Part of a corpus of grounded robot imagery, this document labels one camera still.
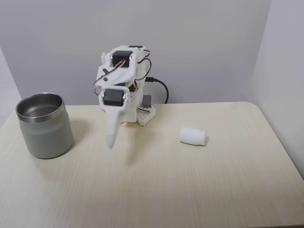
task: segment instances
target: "red wire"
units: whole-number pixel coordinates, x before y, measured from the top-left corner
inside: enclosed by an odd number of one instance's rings
[[[101,79],[105,78],[108,74],[114,72],[116,69],[121,68],[122,65],[123,65],[124,63],[125,63],[125,60],[124,60],[124,59],[121,60],[119,63],[117,63],[117,64],[114,66],[114,69],[113,69],[113,70],[111,70],[111,71],[109,71],[108,73],[106,73],[105,75],[101,76],[99,79],[97,79],[97,80],[94,82],[94,84],[93,84],[94,93],[95,93],[97,96],[99,96],[99,94],[95,91],[95,84],[96,84],[97,82],[99,82]]]
[[[149,52],[149,54],[147,54],[147,55],[144,57],[144,58],[147,58],[147,57],[150,55],[150,51],[149,51],[149,50],[146,50],[146,49],[144,49],[144,51]]]
[[[139,109],[140,111],[143,111],[143,112],[150,113],[150,111],[148,111],[148,110],[144,110],[144,109],[141,109],[141,108],[139,108],[139,107],[137,107],[137,109]]]
[[[138,111],[138,112],[140,112],[140,113],[146,113],[146,114],[149,114],[149,112],[144,112],[144,111],[139,110],[139,109],[137,109],[137,111]]]
[[[149,58],[143,58],[143,60],[140,61],[139,63],[142,63],[144,60],[148,60],[150,62],[150,68],[149,68],[149,70],[147,71],[147,73],[146,73],[146,75],[144,77],[142,77],[140,79],[135,79],[135,81],[140,81],[140,80],[143,80],[144,78],[146,78],[147,75],[149,74],[151,68],[152,68],[152,62],[151,62],[151,60]]]

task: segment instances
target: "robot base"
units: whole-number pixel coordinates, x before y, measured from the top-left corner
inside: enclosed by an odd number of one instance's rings
[[[151,108],[142,108],[143,110],[147,110],[150,113],[142,113],[142,112],[136,112],[136,116],[137,116],[137,122],[139,123],[140,126],[145,126],[151,119],[153,119],[153,117],[156,114],[156,110],[153,106],[151,106]]]

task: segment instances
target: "white 3d-printed part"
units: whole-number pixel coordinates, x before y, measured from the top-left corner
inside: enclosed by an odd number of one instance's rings
[[[191,127],[185,127],[180,131],[180,141],[191,145],[206,145],[207,132]]]
[[[137,122],[139,123],[140,126],[145,126],[151,119],[153,119],[153,117],[156,114],[156,110],[155,108],[152,106],[151,108],[142,108],[143,110],[148,110],[150,113],[146,114],[146,113],[141,113],[138,112],[136,113],[137,115]]]

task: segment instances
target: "white cylinder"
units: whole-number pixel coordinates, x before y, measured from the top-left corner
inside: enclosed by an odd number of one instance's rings
[[[207,132],[191,127],[185,127],[180,131],[180,141],[191,145],[206,145]]]

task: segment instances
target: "cup rim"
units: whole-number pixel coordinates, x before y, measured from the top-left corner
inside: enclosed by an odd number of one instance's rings
[[[60,107],[58,109],[56,109],[55,111],[53,111],[51,113],[48,113],[46,115],[35,116],[35,117],[21,115],[18,112],[19,105],[22,104],[23,102],[25,102],[25,101],[27,101],[27,100],[35,97],[35,96],[38,96],[38,95],[55,95],[55,96],[58,96],[61,99],[61,101],[62,101],[61,105],[60,105]],[[34,95],[31,95],[31,96],[29,96],[27,98],[22,99],[16,105],[16,113],[17,113],[18,118],[21,121],[28,122],[28,123],[39,123],[39,122],[44,122],[44,121],[47,121],[47,120],[54,119],[55,117],[59,116],[64,109],[65,109],[65,104],[64,104],[63,98],[60,95],[54,94],[54,93],[38,93],[38,94],[34,94]]]

